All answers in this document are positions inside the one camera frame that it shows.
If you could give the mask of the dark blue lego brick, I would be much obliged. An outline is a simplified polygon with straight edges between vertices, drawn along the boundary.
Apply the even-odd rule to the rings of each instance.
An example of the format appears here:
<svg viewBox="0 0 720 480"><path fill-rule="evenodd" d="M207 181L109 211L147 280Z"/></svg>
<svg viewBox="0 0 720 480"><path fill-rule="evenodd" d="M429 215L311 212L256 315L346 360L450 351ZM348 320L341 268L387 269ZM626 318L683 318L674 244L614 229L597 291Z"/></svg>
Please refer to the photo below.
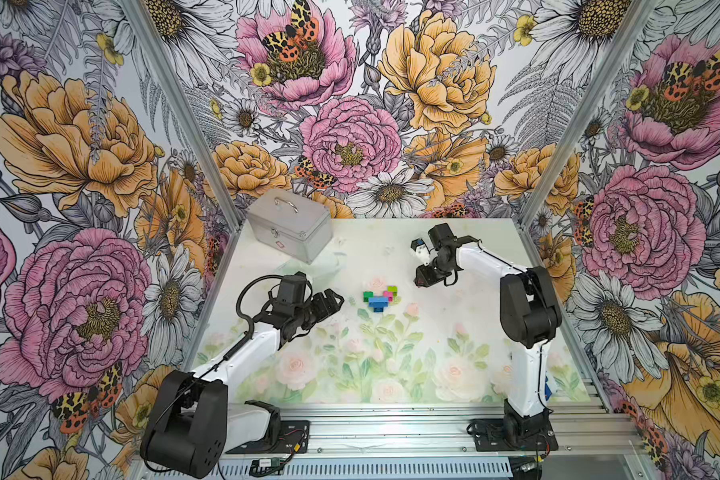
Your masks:
<svg viewBox="0 0 720 480"><path fill-rule="evenodd" d="M371 308L386 308L390 304L390 300L386 296L375 296L368 299L368 305Z"/></svg>

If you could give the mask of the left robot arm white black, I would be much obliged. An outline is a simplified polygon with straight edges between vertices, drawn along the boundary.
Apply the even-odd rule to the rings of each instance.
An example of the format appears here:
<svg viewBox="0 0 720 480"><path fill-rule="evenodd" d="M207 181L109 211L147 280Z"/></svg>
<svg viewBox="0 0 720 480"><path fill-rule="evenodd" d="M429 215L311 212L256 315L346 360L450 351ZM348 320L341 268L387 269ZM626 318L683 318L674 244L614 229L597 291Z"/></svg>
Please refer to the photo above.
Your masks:
<svg viewBox="0 0 720 480"><path fill-rule="evenodd" d="M332 289L315 290L303 272L263 275L242 291L266 282L272 286L256 314L245 313L241 299L235 302L247 325L241 338L201 366L164 378L140 445L149 471L201 479L225 453L273 452L292 434L278 407L257 400L238 403L235 394L267 358L338 313L345 299Z"/></svg>

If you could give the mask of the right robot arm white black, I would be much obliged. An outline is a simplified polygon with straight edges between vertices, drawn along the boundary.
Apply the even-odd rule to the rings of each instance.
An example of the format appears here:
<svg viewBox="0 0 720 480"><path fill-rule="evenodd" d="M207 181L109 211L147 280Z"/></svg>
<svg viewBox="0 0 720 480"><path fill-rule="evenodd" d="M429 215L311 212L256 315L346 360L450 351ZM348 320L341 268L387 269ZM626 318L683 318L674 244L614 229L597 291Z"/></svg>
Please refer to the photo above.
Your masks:
<svg viewBox="0 0 720 480"><path fill-rule="evenodd" d="M516 265L484 248L471 235L457 237L446 223L430 228L428 240L415 238L410 248L421 261L414 284L453 286L463 271L476 273L498 289L498 318L513 342L512 383L504 400L501 436L505 451L545 454L557 448L548 407L547 363L563 315L548 270Z"/></svg>

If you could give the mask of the small green circuit board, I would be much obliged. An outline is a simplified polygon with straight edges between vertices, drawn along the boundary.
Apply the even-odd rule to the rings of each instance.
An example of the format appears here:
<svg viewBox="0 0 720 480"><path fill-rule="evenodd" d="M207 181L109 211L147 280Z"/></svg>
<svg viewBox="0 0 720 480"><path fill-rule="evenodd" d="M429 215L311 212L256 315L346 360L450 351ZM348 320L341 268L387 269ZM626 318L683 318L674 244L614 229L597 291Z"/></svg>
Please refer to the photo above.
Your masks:
<svg viewBox="0 0 720 480"><path fill-rule="evenodd" d="M281 461L279 458L254 459L251 463L250 474L277 469L280 466L280 463Z"/></svg>

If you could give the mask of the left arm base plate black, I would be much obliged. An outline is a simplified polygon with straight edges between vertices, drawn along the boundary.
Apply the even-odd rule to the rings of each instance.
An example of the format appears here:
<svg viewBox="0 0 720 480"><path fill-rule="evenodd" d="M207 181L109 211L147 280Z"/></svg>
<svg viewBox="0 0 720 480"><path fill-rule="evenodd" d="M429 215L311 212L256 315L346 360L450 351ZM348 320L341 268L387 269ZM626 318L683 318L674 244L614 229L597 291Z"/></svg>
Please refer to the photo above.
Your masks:
<svg viewBox="0 0 720 480"><path fill-rule="evenodd" d="M277 420L267 427L263 438L229 449L226 454L290 454L297 445L303 453L307 450L309 433L308 420Z"/></svg>

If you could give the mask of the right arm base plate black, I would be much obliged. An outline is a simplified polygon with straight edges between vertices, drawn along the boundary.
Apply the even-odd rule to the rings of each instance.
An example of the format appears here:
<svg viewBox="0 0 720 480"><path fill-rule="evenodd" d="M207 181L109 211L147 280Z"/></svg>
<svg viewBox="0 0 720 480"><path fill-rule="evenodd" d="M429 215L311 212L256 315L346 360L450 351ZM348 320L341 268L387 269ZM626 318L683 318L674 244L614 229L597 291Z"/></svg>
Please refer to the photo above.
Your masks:
<svg viewBox="0 0 720 480"><path fill-rule="evenodd" d="M559 444L552 425L544 421L537 433L511 433L503 419L473 419L466 433L472 437L478 452L529 452L549 454L558 451Z"/></svg>

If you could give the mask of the aluminium rail frame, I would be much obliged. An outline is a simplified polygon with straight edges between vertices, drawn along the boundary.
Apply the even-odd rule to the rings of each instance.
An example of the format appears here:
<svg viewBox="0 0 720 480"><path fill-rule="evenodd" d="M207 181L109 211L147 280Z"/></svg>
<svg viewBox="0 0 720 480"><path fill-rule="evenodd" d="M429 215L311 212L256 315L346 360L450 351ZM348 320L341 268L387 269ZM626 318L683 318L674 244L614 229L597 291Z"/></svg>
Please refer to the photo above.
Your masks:
<svg viewBox="0 0 720 480"><path fill-rule="evenodd" d="M284 405L285 420L310 422L307 458L475 457L466 428L474 419L499 419L494 404ZM642 441L628 416L594 403L563 403L550 416L557 456L639 454Z"/></svg>

